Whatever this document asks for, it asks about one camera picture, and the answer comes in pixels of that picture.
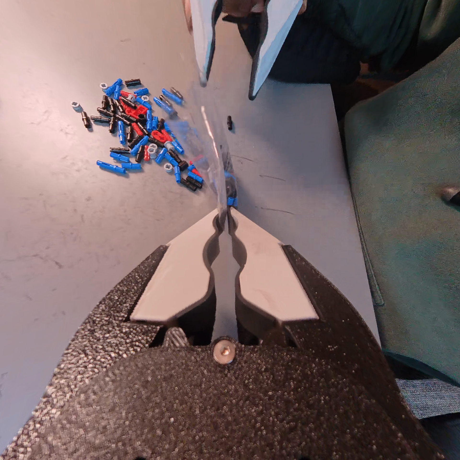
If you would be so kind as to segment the clear plastic bag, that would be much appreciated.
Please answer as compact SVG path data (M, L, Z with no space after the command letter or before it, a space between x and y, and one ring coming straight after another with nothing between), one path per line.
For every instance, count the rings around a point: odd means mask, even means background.
M217 194L217 204L220 213L225 204L225 179L224 170L235 175L230 148L226 137L226 128L220 117L220 113L214 104L202 103L200 114L204 127L203 141L206 146L207 173L214 190Z

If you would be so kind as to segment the grey desk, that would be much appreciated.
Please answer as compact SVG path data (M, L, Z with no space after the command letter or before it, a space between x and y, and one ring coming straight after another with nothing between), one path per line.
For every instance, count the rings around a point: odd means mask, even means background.
M1 1L1 451L29 419L85 317L146 258L214 208L162 167L101 170L118 145L71 107L101 82L140 78L187 96L197 80L181 1ZM292 245L378 334L328 85L267 81L248 100L251 59L216 26L213 94L239 210Z

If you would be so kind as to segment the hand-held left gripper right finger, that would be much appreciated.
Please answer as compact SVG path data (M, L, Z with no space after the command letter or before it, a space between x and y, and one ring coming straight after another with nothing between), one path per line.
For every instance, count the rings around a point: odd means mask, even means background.
M233 207L229 233L243 301L280 322L319 319L279 239Z

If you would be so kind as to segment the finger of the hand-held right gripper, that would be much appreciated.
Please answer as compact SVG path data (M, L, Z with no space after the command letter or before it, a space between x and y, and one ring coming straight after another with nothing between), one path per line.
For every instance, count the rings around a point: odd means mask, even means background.
M248 98L254 100L267 79L302 8L302 0L268 0L261 13L259 43L252 61Z
M223 8L222 0L192 0L192 35L200 86L206 87L215 51L215 26Z

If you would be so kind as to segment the large pile of toy pins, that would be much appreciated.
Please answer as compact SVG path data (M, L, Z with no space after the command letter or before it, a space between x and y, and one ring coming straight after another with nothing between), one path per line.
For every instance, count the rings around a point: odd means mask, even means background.
M118 78L112 84L100 83L102 97L97 114L89 115L77 101L72 109L81 115L84 128L106 126L120 146L109 149L112 163L97 160L99 169L117 176L140 172L144 164L157 164L192 192L203 188L203 178L185 152L169 122L154 114L150 91L141 79Z

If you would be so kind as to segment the person's blue jeans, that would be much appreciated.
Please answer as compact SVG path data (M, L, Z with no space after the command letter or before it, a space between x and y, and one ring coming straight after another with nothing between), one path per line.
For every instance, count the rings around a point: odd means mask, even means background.
M418 419L458 414L460 388L439 379L396 379L398 388Z

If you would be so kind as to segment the person's right forearm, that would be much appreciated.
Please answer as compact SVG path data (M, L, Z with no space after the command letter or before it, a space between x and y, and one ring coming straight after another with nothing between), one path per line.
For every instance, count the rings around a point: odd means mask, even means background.
M371 72L414 72L460 34L459 1L307 1L269 77L287 83L350 83Z

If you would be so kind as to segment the small cluster of toy pins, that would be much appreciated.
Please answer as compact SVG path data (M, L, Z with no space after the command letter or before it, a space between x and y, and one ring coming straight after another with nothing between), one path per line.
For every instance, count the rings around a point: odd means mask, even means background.
M229 207L238 209L238 190L237 180L233 173L224 170L225 179L225 204Z

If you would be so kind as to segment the person's right hand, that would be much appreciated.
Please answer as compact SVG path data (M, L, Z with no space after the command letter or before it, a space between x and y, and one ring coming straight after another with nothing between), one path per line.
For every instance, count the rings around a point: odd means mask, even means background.
M222 12L233 17L246 17L251 13L261 13L265 0L224 0Z

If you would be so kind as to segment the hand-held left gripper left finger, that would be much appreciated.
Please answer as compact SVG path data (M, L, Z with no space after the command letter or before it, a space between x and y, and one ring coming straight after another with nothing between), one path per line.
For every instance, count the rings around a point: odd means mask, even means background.
M212 210L167 244L166 252L132 311L133 322L165 325L204 303L215 286L212 264L223 232Z

